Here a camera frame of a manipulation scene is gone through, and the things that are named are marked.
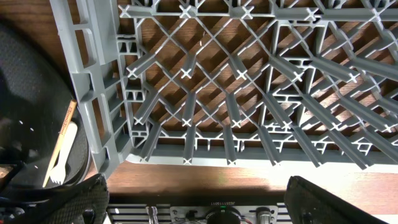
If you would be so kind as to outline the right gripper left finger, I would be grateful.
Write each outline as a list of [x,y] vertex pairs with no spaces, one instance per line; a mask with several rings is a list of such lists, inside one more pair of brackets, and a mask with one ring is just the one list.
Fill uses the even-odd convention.
[[103,223],[108,202],[102,174],[51,189],[6,189],[1,193],[1,223]]

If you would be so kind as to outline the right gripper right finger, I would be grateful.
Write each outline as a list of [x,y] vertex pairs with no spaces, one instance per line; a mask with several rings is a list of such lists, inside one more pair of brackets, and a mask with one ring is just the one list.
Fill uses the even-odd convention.
[[384,223],[301,176],[290,177],[284,203],[292,223]]

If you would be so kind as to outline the white plastic fork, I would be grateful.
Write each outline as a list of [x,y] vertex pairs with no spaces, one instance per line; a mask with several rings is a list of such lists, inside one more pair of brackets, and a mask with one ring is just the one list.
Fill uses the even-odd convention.
[[63,185],[66,178],[66,163],[73,146],[78,126],[73,121],[70,122],[65,133],[65,137],[58,155],[57,164],[50,171],[50,180],[55,184]]

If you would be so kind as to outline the wooden chopstick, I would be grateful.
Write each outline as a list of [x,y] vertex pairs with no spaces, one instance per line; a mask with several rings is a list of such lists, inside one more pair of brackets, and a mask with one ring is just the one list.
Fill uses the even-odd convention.
[[65,118],[64,118],[63,123],[62,123],[61,130],[60,130],[60,132],[58,134],[57,142],[55,144],[52,156],[51,156],[50,161],[49,161],[49,165],[47,167],[47,171],[45,173],[45,178],[44,178],[44,181],[43,181],[43,184],[42,184],[43,188],[47,185],[47,182],[50,179],[50,171],[57,164],[58,155],[59,155],[59,152],[60,152],[64,137],[65,137],[65,133],[66,133],[66,130],[68,128],[68,125],[70,124],[70,122],[72,120],[73,114],[75,112],[76,105],[77,105],[76,100],[71,100],[70,101],[70,104],[68,106]]

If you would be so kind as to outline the robot base control panel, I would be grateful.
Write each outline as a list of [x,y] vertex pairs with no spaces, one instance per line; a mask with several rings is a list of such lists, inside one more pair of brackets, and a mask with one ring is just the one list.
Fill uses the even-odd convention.
[[274,205],[237,205],[216,202],[204,206],[171,204],[111,204],[107,213],[112,223],[291,223],[283,203]]

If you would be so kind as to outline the grey dishwasher rack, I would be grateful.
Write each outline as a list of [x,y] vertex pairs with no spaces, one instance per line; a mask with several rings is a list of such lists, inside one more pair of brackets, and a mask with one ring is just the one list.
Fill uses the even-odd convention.
[[397,172],[397,2],[52,1],[98,172]]

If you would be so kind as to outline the black round tray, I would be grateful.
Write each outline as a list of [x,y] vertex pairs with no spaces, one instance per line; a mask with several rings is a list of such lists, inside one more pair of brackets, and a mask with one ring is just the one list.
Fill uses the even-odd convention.
[[1,162],[22,162],[10,187],[41,189],[73,95],[52,64],[1,25]]

